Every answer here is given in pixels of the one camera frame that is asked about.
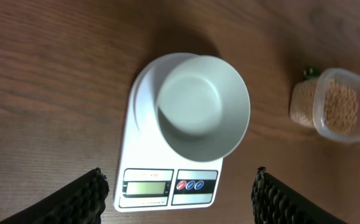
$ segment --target wooden table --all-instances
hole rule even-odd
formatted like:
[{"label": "wooden table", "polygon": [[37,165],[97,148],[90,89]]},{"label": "wooden table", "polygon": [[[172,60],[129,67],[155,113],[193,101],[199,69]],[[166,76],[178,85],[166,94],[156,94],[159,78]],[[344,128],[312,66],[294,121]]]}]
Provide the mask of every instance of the wooden table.
[{"label": "wooden table", "polygon": [[[252,116],[205,209],[112,206],[131,84],[170,52],[222,57]],[[288,116],[305,64],[360,74],[360,1],[0,0],[0,220],[101,167],[104,223],[252,223],[256,170],[360,223],[360,143],[320,137]]]}]

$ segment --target red button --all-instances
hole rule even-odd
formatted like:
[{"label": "red button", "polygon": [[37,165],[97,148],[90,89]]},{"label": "red button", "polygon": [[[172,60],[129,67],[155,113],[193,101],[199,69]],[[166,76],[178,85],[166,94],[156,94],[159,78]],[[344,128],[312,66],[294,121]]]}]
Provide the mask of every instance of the red button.
[{"label": "red button", "polygon": [[178,183],[178,185],[176,186],[176,189],[182,190],[186,186],[186,184],[187,184],[187,181],[182,180]]}]

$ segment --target digital scale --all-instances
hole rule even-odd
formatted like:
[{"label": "digital scale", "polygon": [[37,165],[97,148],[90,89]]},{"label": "digital scale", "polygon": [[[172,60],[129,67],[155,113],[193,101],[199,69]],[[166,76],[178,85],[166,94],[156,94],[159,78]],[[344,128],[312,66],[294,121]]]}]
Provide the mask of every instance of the digital scale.
[{"label": "digital scale", "polygon": [[169,72],[196,54],[175,53],[152,61],[130,92],[113,205],[119,212],[202,208],[212,205],[223,159],[194,162],[162,136],[156,99]]}]

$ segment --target brown grains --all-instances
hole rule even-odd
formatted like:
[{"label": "brown grains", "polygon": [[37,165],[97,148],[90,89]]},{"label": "brown grains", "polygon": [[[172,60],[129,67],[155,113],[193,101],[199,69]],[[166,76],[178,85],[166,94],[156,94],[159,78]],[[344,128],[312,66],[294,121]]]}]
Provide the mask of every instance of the brown grains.
[{"label": "brown grains", "polygon": [[327,127],[340,134],[349,134],[356,125],[359,105],[355,90],[329,81],[325,95],[324,120]]},{"label": "brown grains", "polygon": [[[291,119],[303,126],[314,128],[313,103],[317,80],[307,80],[295,86],[290,106]],[[334,80],[329,81],[325,102],[324,120],[327,127],[339,134],[352,132],[357,122],[357,92]]]}]

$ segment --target scale control panel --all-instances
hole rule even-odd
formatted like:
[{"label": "scale control panel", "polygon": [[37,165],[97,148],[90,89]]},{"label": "scale control panel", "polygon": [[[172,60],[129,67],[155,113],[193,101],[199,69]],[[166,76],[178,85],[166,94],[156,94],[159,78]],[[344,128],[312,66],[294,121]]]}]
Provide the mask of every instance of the scale control panel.
[{"label": "scale control panel", "polygon": [[211,203],[217,175],[216,170],[126,169],[119,207],[180,207]]}]

